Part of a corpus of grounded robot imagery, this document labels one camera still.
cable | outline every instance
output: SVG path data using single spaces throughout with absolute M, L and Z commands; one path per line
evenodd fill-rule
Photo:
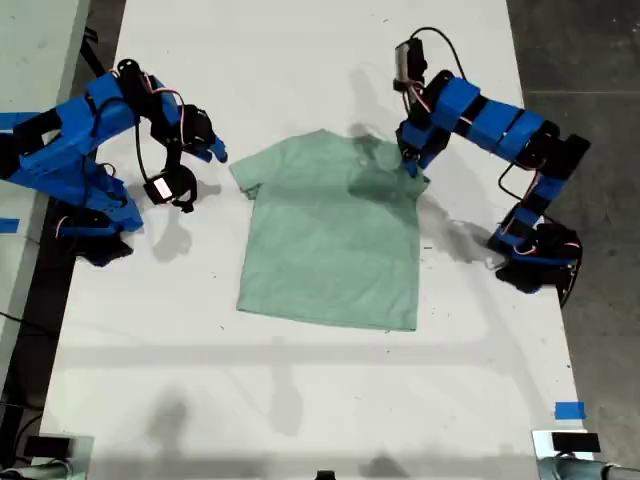
M 4 405 L 5 407 L 14 407 L 21 408 L 23 410 L 37 410 L 39 412 L 44 410 L 44 407 L 34 407 L 33 405 L 18 405 L 17 403 L 9 403 L 0 401 L 0 405 Z
M 11 465 L 14 465 L 16 463 L 16 459 L 18 458 L 18 447 L 20 446 L 20 440 L 22 439 L 22 436 L 26 433 L 26 431 L 29 429 L 31 425 L 33 425 L 34 423 L 36 423 L 38 420 L 42 418 L 42 415 L 43 415 L 42 413 L 39 413 L 38 415 L 33 417 L 31 420 L 29 420 L 27 423 L 25 423 L 24 426 L 20 429 L 20 431 L 16 435 L 16 439 L 13 443 L 13 455 L 11 456 Z
M 22 320 L 20 318 L 14 317 L 13 315 L 9 315 L 8 313 L 4 313 L 4 312 L 0 312 L 0 315 L 2 315 L 3 317 L 12 320 L 16 323 L 21 323 L 23 325 L 27 325 L 31 328 L 35 328 L 36 330 L 40 330 L 42 333 L 44 333 L 47 337 L 49 338 L 57 338 L 57 335 L 55 335 L 53 332 L 50 332 L 49 330 L 47 330 L 46 328 L 42 328 L 40 325 L 36 324 L 36 323 L 31 323 L 27 320 Z
M 136 115 L 136 124 L 134 126 L 134 130 L 136 132 L 136 156 L 138 157 L 138 166 L 140 167 L 140 173 L 142 174 L 142 178 L 145 183 L 149 183 L 149 177 L 147 177 L 147 172 L 144 169 L 144 165 L 142 163 L 142 151 L 140 149 L 140 116 Z
M 442 38 L 444 38 L 444 41 L 447 42 L 447 44 L 449 45 L 449 48 L 451 49 L 451 53 L 453 53 L 453 57 L 456 60 L 456 64 L 458 65 L 458 70 L 460 70 L 460 75 L 462 76 L 463 79 L 467 79 L 467 76 L 464 74 L 464 70 L 462 69 L 462 64 L 460 63 L 460 58 L 458 58 L 458 52 L 456 52 L 455 47 L 453 46 L 453 43 L 451 43 L 451 40 L 449 40 L 449 37 L 447 37 L 441 30 L 435 28 L 435 27 L 421 27 L 418 30 L 416 30 L 415 32 L 413 32 L 411 34 L 411 36 L 409 37 L 409 40 L 411 40 L 413 37 L 415 37 L 418 33 L 420 32 L 435 32 L 438 35 L 440 35 Z
M 68 215 L 65 215 L 64 217 L 62 217 L 58 223 L 56 224 L 56 235 L 55 238 L 58 238 L 58 236 L 60 235 L 60 227 L 62 226 L 62 224 L 64 223 L 65 220 L 67 220 L 69 218 Z
M 147 75 L 146 72 L 144 74 L 144 78 L 147 81 L 147 87 L 151 91 L 152 95 L 155 95 L 156 93 L 173 93 L 177 95 L 178 98 L 180 98 L 180 103 L 182 104 L 182 110 L 180 111 L 180 142 L 184 146 L 185 145 L 184 143 L 184 99 L 182 98 L 182 95 L 180 95 L 180 93 L 177 90 L 174 90 L 172 88 L 162 87 L 162 88 L 156 88 L 154 90 L 153 87 L 151 86 L 151 80 L 149 79 L 149 75 Z
M 105 100 L 102 103 L 102 105 L 100 105 L 100 108 L 98 108 L 98 110 L 96 110 L 96 118 L 95 118 L 95 120 L 93 122 L 93 128 L 91 129 L 91 136 L 92 137 L 96 136 L 96 134 L 98 133 L 98 129 L 100 127 L 100 121 L 101 121 L 102 114 L 104 113 L 104 111 L 107 108 L 107 106 L 110 103 L 114 103 L 114 102 L 124 103 L 127 107 L 129 107 L 129 109 L 131 110 L 131 112 L 135 116 L 134 128 L 135 128 L 135 132 L 136 132 L 136 154 L 138 156 L 138 165 L 140 166 L 140 173 L 142 173 L 142 178 L 144 178 L 145 182 L 148 182 L 149 178 L 147 177 L 147 172 L 145 171 L 145 168 L 144 168 L 144 165 L 143 165 L 143 162 L 142 162 L 142 152 L 140 150 L 140 115 L 138 115 L 135 112 L 135 110 L 131 107 L 129 102 L 127 102 L 122 97 L 111 97 L 111 98 L 108 98 L 107 100 Z

t-shirt hem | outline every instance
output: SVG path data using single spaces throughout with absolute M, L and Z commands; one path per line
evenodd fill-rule
M 358 328 L 358 329 L 369 329 L 369 330 L 383 330 L 383 331 L 393 331 L 393 332 L 415 332 L 416 325 L 411 327 L 392 327 L 387 323 L 387 320 L 381 321 L 379 323 L 363 323 L 363 322 L 348 322 L 345 320 L 337 320 L 326 317 L 316 317 L 313 315 L 295 315 L 290 313 L 285 313 L 282 311 L 265 309 L 264 307 L 254 307 L 250 302 L 247 301 L 239 301 L 236 305 L 236 309 L 240 312 L 247 313 L 256 313 L 258 315 L 266 315 L 268 317 L 281 318 L 285 320 L 294 320 L 296 322 L 304 322 L 311 323 L 315 325 L 327 325 L 332 327 L 347 327 L 347 328 Z

wire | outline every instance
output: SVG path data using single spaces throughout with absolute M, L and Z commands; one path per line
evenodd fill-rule
M 149 177 L 147 177 L 147 172 L 144 169 L 144 164 L 142 163 L 142 151 L 140 149 L 140 116 L 137 114 L 135 123 L 134 130 L 136 132 L 136 156 L 138 157 L 138 166 L 140 167 L 140 173 L 142 174 L 142 178 L 145 183 L 149 183 Z
M 409 40 L 411 40 L 420 32 L 435 32 L 438 35 L 440 35 L 442 38 L 444 38 L 444 41 L 447 42 L 447 44 L 449 45 L 449 48 L 451 49 L 451 53 L 453 53 L 453 57 L 455 58 L 456 64 L 458 65 L 458 70 L 460 70 L 460 75 L 462 76 L 463 79 L 466 80 L 467 76 L 464 74 L 464 70 L 462 69 L 460 58 L 458 58 L 458 52 L 456 52 L 456 48 L 453 46 L 453 43 L 451 43 L 451 40 L 449 40 L 449 37 L 447 37 L 441 30 L 435 27 L 421 27 L 411 34 L 411 36 L 409 37 Z
M 4 405 L 5 407 L 14 407 L 14 408 L 22 408 L 23 410 L 37 410 L 41 412 L 44 410 L 44 407 L 34 407 L 33 405 L 19 405 L 17 403 L 9 403 L 0 401 L 0 405 Z
M 413 96 L 416 97 L 416 100 L 420 102 L 420 105 L 422 105 L 427 113 L 431 113 L 431 108 L 429 108 L 429 105 L 427 105 L 427 103 L 422 99 L 422 96 L 418 93 L 415 87 L 413 85 L 409 85 L 409 90 L 413 93 Z
M 64 217 L 62 217 L 59 221 L 58 224 L 56 225 L 56 237 L 58 238 L 58 235 L 60 235 L 60 227 L 62 226 L 62 224 L 64 223 L 65 220 L 67 220 L 69 218 L 68 215 L 65 215 Z
M 182 95 L 180 95 L 180 93 L 177 90 L 174 90 L 172 88 L 156 88 L 155 90 L 153 89 L 153 87 L 151 86 L 151 80 L 149 79 L 149 75 L 147 75 L 147 73 L 145 72 L 144 74 L 144 78 L 147 81 L 147 87 L 149 87 L 149 90 L 151 91 L 152 95 L 155 95 L 156 93 L 173 93 L 174 95 L 177 95 L 178 98 L 180 98 L 180 103 L 182 104 L 182 110 L 180 111 L 180 142 L 182 142 L 182 145 L 184 146 L 184 99 L 182 98 Z
M 3 317 L 12 320 L 16 323 L 21 323 L 23 325 L 27 325 L 31 328 L 35 328 L 36 330 L 40 330 L 42 333 L 44 333 L 47 337 L 50 338 L 57 338 L 57 335 L 55 335 L 53 332 L 50 332 L 49 330 L 47 330 L 46 328 L 42 328 L 40 325 L 36 324 L 36 323 L 31 323 L 27 320 L 23 320 L 21 318 L 17 318 L 14 317 L 13 315 L 9 315 L 8 313 L 5 312 L 0 312 L 0 315 L 2 315 Z
M 18 447 L 20 446 L 20 440 L 22 439 L 22 436 L 26 433 L 26 431 L 29 429 L 31 425 L 33 425 L 34 423 L 36 423 L 38 420 L 42 418 L 42 415 L 43 415 L 42 413 L 39 413 L 38 415 L 33 417 L 31 420 L 29 420 L 27 423 L 25 423 L 24 426 L 20 429 L 20 431 L 16 435 L 16 439 L 13 443 L 13 455 L 11 459 L 11 465 L 14 465 L 16 463 L 16 459 L 18 458 Z

green t-shirt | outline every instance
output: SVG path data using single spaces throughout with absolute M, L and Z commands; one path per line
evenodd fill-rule
M 231 166 L 255 200 L 241 311 L 329 325 L 415 330 L 423 178 L 398 147 L 320 130 Z

blue tape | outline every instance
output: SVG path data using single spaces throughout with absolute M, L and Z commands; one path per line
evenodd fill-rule
M 17 233 L 19 218 L 0 218 L 0 233 Z
M 418 127 L 413 125 L 408 120 L 405 120 L 400 125 L 401 130 L 401 138 L 404 142 L 411 145 L 413 148 L 417 150 L 422 150 L 422 147 L 425 146 L 427 140 L 431 136 L 431 130 L 433 127 L 427 128 L 427 130 L 420 130 Z
M 461 78 L 452 78 L 438 97 L 431 121 L 440 128 L 453 132 L 460 116 L 478 95 L 480 89 L 475 85 Z
M 471 124 L 467 139 L 493 152 L 519 110 L 506 103 L 489 100 Z
M 533 135 L 543 123 L 544 118 L 540 115 L 525 110 L 498 143 L 498 147 L 495 150 L 496 155 L 509 162 L 514 161 L 520 151 L 527 145 L 531 135 Z
M 493 235 L 501 242 L 504 242 L 507 245 L 511 245 L 512 247 L 519 247 L 520 244 L 522 244 L 522 242 L 526 240 L 526 237 L 516 237 L 515 235 L 502 233 L 502 227 L 498 227 Z
M 584 420 L 584 402 L 556 402 L 556 420 Z

